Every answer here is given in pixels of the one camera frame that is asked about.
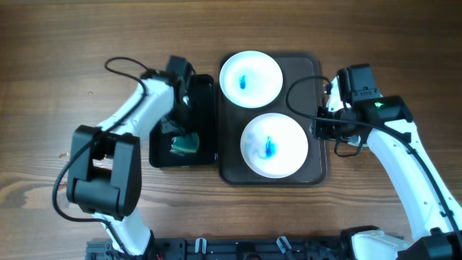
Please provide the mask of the green yellow sponge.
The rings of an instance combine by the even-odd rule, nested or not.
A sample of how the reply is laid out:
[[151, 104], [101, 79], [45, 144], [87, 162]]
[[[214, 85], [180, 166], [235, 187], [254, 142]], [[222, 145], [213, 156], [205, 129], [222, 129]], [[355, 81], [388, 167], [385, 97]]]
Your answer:
[[196, 132], [184, 136], [174, 136], [170, 151], [172, 153], [196, 153], [199, 150], [200, 140]]

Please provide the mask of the pale blue plate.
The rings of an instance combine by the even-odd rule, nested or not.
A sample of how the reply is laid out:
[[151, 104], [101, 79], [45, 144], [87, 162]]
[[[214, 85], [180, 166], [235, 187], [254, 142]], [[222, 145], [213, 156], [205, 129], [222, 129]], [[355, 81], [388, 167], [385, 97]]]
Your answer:
[[[329, 98], [327, 99], [326, 107], [328, 109], [328, 112], [334, 113], [334, 112], [340, 111], [344, 106], [340, 98], [339, 78], [338, 77], [333, 78], [333, 80], [331, 81], [331, 84], [332, 84], [331, 94], [329, 95]], [[359, 145], [360, 137], [353, 136], [353, 137], [347, 138], [346, 140], [347, 140], [348, 145], [357, 147]]]

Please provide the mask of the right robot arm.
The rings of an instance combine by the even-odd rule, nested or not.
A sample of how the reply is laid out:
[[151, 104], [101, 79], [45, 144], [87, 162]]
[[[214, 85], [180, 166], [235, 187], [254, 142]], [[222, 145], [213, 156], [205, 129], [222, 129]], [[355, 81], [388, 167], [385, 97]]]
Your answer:
[[453, 198], [420, 141], [414, 117], [399, 96], [382, 96], [372, 69], [340, 69], [326, 85], [328, 101], [314, 118], [313, 133], [337, 145], [364, 146], [379, 159], [404, 207], [413, 241], [376, 227], [342, 234], [351, 259], [460, 259], [461, 206]]

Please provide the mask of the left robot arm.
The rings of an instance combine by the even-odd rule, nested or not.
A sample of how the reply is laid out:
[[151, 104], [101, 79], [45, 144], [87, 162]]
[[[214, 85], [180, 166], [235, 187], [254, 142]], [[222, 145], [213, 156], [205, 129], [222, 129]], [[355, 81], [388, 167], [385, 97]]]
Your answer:
[[99, 222], [112, 243], [104, 255], [114, 259], [157, 259], [153, 232], [136, 208], [141, 194], [141, 144], [153, 128], [184, 134], [191, 107], [188, 89], [196, 78], [192, 65], [171, 56], [164, 70], [146, 67], [135, 77], [133, 95], [97, 126], [79, 126], [71, 157], [59, 173], [68, 178], [66, 196]]

